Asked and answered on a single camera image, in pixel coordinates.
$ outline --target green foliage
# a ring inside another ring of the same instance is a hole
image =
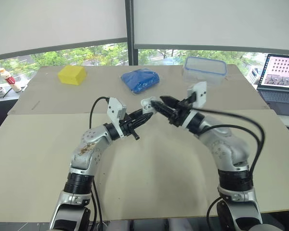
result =
[[[33,54],[31,58],[38,67],[41,66],[61,66],[68,64],[64,51],[50,51],[46,53]]]
[[[147,65],[149,64],[149,58],[154,57],[158,54],[157,50],[139,50],[138,52],[138,64]]]
[[[139,65],[164,64],[163,59],[168,58],[171,64],[183,64],[186,57],[196,56],[209,59],[223,60],[227,64],[235,64],[243,74],[248,71],[248,66],[258,64],[253,61],[257,53],[236,51],[183,51],[183,50],[139,50]],[[19,62],[17,58],[0,60],[0,67],[10,71],[12,75],[23,75],[31,79],[41,66],[49,65],[128,65],[127,43],[99,45],[84,48],[75,48],[62,51],[51,51],[30,56],[34,63]]]

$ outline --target white roller blind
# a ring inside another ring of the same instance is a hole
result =
[[[124,37],[124,0],[0,0],[0,54]]]
[[[289,0],[134,0],[134,40],[289,50]]]

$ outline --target plastic food container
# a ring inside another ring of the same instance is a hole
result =
[[[189,82],[206,81],[209,85],[219,85],[227,74],[224,61],[187,57],[183,66],[183,78]]]

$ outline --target window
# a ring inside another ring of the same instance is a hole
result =
[[[139,65],[179,65],[186,57],[196,56],[225,61],[238,66],[243,75],[254,67],[262,69],[267,53],[238,51],[139,50]]]
[[[127,43],[50,51],[0,60],[0,67],[8,70],[22,86],[27,84],[41,66],[51,65],[128,65]],[[8,84],[0,77],[0,85]]]

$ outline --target laptop keyboard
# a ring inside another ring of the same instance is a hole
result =
[[[265,101],[289,103],[289,93],[277,92],[277,91],[274,91],[274,92],[261,91],[261,94]]]

